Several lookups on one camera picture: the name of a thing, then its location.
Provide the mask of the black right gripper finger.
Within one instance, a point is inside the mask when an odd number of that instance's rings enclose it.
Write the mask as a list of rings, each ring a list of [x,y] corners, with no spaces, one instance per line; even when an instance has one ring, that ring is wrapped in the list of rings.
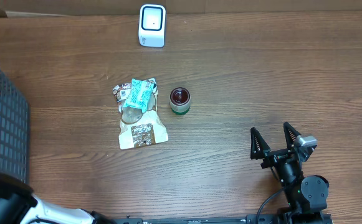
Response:
[[[288,122],[284,122],[283,130],[285,134],[287,147],[288,148],[293,147],[294,140],[296,140],[297,136],[299,136],[300,133]]]
[[[258,130],[253,127],[250,129],[251,136],[251,150],[250,158],[251,159],[263,159],[270,152],[270,147],[260,135]]]

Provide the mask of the beige snack bag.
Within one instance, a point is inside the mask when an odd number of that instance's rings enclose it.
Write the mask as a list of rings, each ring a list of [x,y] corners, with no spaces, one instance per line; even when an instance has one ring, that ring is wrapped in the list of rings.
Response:
[[[131,82],[113,87],[112,92],[118,104],[118,111],[121,113],[120,133],[118,135],[121,149],[150,146],[168,141],[166,127],[161,122],[157,112],[157,84],[155,84],[148,102],[148,110],[145,113],[142,113],[140,109],[123,106],[131,92]]]

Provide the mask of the teal snack packet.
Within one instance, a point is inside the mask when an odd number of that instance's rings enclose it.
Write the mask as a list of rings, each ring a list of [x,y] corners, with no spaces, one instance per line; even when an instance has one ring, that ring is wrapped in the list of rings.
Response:
[[[140,109],[142,113],[148,110],[148,102],[155,88],[155,79],[147,80],[132,79],[131,92],[124,102],[125,108]]]

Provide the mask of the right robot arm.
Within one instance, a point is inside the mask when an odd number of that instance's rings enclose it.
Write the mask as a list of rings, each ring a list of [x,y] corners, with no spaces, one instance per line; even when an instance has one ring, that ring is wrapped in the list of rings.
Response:
[[[262,203],[255,222],[259,222],[265,205],[284,193],[288,206],[278,209],[274,223],[331,223],[331,216],[322,213],[327,208],[329,182],[320,175],[305,177],[302,171],[302,164],[317,147],[317,139],[302,135],[288,122],[283,124],[283,131],[287,147],[273,151],[256,128],[250,129],[250,158],[262,160],[261,168],[269,168],[282,186]]]

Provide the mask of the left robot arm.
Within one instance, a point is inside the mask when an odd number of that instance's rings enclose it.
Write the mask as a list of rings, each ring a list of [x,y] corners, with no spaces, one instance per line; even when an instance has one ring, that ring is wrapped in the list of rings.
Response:
[[[17,223],[114,223],[108,217],[82,209],[64,208],[34,195],[27,184],[0,173],[0,224]]]

